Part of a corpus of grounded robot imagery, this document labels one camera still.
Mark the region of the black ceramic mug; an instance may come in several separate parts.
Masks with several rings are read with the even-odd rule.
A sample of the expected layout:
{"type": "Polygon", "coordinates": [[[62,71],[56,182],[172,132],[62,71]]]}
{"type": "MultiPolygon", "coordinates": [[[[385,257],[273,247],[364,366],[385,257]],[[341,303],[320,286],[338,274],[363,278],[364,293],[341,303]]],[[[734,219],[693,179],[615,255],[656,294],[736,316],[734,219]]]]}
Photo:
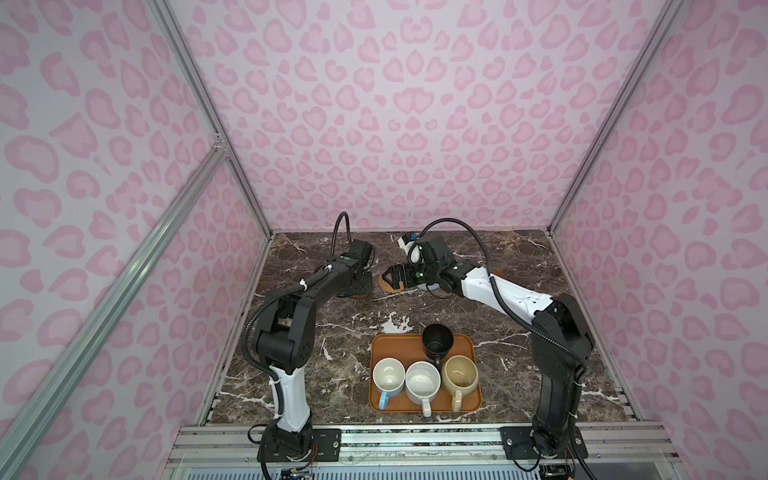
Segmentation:
{"type": "Polygon", "coordinates": [[[453,348],[453,332],[445,325],[433,323],[423,330],[421,340],[425,357],[440,370],[453,348]]]}

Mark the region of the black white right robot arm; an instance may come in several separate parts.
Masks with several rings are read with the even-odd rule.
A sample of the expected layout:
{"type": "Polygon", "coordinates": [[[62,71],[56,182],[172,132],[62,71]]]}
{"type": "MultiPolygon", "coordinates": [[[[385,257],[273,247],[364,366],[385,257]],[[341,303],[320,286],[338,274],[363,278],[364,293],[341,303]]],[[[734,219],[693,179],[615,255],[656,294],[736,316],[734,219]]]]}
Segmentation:
{"type": "Polygon", "coordinates": [[[454,255],[443,236],[406,233],[398,239],[406,256],[381,275],[390,293],[434,288],[507,315],[528,332],[539,370],[540,398],[532,417],[530,448],[543,458],[563,452],[576,438],[582,390],[592,368],[594,339],[578,302],[569,294],[537,293],[454,255]]]}

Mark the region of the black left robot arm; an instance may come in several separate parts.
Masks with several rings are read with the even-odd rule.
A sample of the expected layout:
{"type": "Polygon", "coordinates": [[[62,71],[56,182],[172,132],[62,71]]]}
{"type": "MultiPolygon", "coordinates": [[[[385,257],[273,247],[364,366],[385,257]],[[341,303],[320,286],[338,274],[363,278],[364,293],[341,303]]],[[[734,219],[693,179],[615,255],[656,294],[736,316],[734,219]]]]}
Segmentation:
{"type": "Polygon", "coordinates": [[[316,316],[332,298],[372,291],[373,252],[369,242],[352,240],[347,251],[333,253],[297,284],[270,292],[246,320],[239,340],[241,354],[269,377],[275,401],[275,419],[261,440],[264,460],[302,461],[312,451],[305,367],[314,348],[316,316]]]}

